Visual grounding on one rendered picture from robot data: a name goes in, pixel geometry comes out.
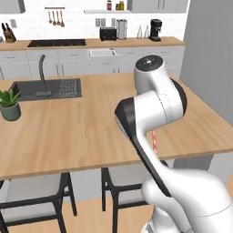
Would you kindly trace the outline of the red white striped straw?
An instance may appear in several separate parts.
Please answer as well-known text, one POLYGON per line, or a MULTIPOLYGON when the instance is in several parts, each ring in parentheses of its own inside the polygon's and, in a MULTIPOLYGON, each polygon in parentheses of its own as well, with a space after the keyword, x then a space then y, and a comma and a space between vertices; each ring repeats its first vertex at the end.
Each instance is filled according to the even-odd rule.
POLYGON ((152 142, 153 142, 153 150, 155 153, 157 153, 157 136, 156 136, 156 130, 152 130, 152 142))

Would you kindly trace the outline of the black stool with grey seat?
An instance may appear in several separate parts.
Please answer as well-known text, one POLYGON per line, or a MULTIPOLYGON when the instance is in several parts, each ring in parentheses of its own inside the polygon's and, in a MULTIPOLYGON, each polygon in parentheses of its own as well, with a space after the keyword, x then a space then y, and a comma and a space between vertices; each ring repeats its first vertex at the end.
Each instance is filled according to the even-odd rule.
POLYGON ((12 179, 4 201, 0 201, 0 232, 8 227, 56 219, 60 233, 66 233, 62 214, 64 197, 70 197, 77 215, 70 173, 12 179))
POLYGON ((102 211, 106 211, 106 192, 113 200, 112 233, 117 233, 118 210, 147 204, 141 194, 142 184, 151 176, 142 164, 101 168, 102 211))

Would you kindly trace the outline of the grey base cupboards run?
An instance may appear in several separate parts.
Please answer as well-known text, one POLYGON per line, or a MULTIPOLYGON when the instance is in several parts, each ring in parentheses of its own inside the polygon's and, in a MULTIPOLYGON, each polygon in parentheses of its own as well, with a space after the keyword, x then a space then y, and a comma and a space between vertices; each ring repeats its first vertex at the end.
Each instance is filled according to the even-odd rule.
POLYGON ((39 79, 41 55, 46 56, 43 62, 46 77, 129 73, 134 71, 136 61, 147 55, 161 56, 166 68, 179 77, 184 52, 184 46, 1 51, 0 78, 39 79))

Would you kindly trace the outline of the black toaster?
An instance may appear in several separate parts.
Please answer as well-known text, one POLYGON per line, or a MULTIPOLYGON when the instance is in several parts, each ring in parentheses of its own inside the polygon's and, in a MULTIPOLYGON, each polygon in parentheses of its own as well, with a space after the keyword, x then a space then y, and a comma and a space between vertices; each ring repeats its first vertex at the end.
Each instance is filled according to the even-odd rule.
POLYGON ((101 27, 99 29, 99 37, 101 41, 117 40, 117 29, 115 27, 101 27))

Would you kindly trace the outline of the dark grey tap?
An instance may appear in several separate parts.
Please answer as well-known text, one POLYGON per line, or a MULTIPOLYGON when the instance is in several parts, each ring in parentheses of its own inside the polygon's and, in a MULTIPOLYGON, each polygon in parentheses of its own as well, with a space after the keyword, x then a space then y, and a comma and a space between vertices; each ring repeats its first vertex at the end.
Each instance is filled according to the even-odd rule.
POLYGON ((43 62, 45 60, 45 55, 41 55, 40 59, 39 59, 39 75, 40 75, 40 79, 42 82, 42 91, 37 91, 35 94, 39 97, 44 97, 44 98, 48 98, 52 95, 51 91, 48 91, 46 89, 46 80, 45 80, 45 75, 44 75, 44 70, 43 70, 43 62))

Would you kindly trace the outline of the silver cylindrical canister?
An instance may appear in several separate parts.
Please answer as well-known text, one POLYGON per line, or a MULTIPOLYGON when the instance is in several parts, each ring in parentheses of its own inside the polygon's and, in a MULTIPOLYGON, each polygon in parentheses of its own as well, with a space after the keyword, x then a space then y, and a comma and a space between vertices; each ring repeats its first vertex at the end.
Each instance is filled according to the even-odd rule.
POLYGON ((127 38, 127 20, 118 19, 116 21, 116 37, 118 40, 124 40, 127 38))

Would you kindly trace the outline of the dark grey sink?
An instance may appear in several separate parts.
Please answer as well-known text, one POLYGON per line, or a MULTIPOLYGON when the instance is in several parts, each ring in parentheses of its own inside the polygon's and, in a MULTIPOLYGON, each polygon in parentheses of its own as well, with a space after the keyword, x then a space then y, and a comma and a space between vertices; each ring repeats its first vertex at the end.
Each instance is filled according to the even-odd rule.
MULTIPOLYGON (((31 81, 15 81, 10 89, 13 94, 20 93, 19 101, 36 101, 46 100, 43 96, 37 96, 36 92, 43 90, 41 80, 31 81)), ((65 79, 50 79, 46 80, 46 90, 51 91, 52 95, 48 99, 75 98, 82 96, 81 79, 80 78, 65 78, 65 79)))

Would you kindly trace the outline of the black coffee machine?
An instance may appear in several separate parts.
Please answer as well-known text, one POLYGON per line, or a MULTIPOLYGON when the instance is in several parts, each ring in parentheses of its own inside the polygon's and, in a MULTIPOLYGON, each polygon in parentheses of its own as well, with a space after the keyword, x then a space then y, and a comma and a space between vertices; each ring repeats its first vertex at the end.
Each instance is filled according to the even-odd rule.
POLYGON ((150 35, 148 38, 154 42, 160 41, 160 37, 158 36, 158 33, 161 31, 162 21, 159 19, 152 19, 150 21, 150 25, 151 25, 150 35))

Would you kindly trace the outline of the black hob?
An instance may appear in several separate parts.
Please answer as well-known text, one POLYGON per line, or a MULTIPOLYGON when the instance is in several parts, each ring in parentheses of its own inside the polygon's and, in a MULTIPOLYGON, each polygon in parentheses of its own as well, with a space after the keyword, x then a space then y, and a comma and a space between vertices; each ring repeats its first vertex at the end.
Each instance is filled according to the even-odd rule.
POLYGON ((86 46, 86 40, 85 39, 32 40, 27 47, 47 47, 47 46, 86 46))

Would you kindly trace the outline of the green plant in teal pot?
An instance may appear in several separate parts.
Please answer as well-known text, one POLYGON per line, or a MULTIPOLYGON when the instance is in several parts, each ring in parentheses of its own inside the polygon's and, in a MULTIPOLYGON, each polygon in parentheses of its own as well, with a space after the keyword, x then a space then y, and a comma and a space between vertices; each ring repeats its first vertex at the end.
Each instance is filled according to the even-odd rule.
POLYGON ((0 112, 5 120, 16 121, 21 116, 19 96, 20 92, 14 94, 12 88, 4 92, 0 90, 0 112))

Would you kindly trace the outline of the grey tall cabinet panel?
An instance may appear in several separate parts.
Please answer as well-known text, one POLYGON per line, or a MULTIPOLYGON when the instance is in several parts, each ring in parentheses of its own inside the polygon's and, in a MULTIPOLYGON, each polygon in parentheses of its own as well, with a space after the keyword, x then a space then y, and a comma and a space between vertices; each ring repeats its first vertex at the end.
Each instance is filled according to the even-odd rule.
POLYGON ((233 125, 233 0, 190 0, 180 79, 233 125))

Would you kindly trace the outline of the wooden knife block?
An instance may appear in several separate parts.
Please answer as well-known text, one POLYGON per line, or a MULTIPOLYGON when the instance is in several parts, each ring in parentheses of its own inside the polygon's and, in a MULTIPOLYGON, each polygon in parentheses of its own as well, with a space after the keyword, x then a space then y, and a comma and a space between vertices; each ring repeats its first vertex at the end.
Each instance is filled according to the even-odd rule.
POLYGON ((9 27, 8 23, 2 23, 1 27, 3 29, 3 33, 5 36, 5 41, 7 43, 14 43, 16 41, 15 35, 12 31, 12 29, 9 27))

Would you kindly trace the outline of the white wall shelf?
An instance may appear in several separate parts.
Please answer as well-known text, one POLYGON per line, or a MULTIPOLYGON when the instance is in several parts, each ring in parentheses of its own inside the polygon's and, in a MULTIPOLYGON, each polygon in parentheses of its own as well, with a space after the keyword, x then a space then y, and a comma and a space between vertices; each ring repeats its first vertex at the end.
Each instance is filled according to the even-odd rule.
POLYGON ((84 10, 85 14, 132 14, 129 10, 101 10, 101 9, 93 9, 93 10, 84 10))

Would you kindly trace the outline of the grey wall cupboards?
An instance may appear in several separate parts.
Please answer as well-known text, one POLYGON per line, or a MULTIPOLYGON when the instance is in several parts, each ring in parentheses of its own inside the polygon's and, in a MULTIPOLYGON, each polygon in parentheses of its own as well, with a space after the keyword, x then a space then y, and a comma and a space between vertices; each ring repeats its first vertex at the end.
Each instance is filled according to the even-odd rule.
POLYGON ((127 0, 127 10, 137 14, 183 14, 188 0, 127 0))
POLYGON ((24 12, 24 0, 0 0, 0 14, 22 14, 24 12))

